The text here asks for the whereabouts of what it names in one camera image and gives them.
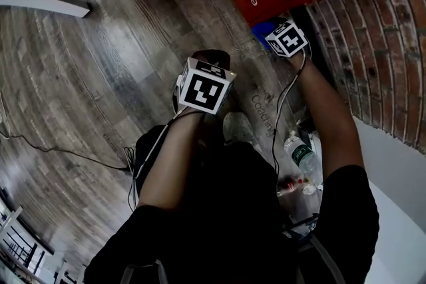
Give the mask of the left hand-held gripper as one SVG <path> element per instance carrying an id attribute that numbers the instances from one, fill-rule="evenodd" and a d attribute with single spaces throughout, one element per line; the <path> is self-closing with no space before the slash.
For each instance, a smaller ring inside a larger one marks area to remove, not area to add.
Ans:
<path id="1" fill-rule="evenodd" d="M 222 50 L 195 52 L 176 79 L 175 112 L 192 108 L 217 114 L 229 95 L 236 73 L 230 70 L 230 55 Z"/>

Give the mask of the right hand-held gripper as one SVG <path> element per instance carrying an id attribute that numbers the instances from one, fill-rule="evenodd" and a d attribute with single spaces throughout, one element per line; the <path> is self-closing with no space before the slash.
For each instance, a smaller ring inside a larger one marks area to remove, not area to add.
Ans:
<path id="1" fill-rule="evenodd" d="M 292 57 L 308 45 L 304 32 L 292 20 L 282 23 L 265 40 L 279 57 L 286 58 Z"/>

